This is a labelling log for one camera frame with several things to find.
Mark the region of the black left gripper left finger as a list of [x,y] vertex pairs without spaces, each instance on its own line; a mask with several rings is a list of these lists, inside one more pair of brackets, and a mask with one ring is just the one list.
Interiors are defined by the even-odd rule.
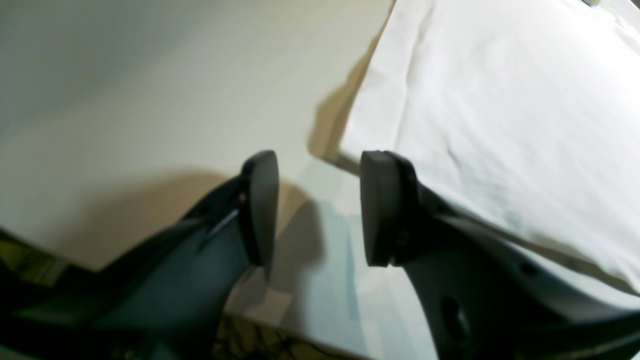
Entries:
[[208,360],[238,278],[272,259],[278,198],[264,150],[99,272],[69,266],[46,287],[2,266],[1,345],[41,360]]

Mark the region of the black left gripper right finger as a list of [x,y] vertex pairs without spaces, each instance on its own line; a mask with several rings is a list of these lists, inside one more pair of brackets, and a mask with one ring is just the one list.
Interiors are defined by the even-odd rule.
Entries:
[[413,164],[365,151],[366,261],[406,272],[441,360],[631,360],[639,312],[598,300],[454,210]]

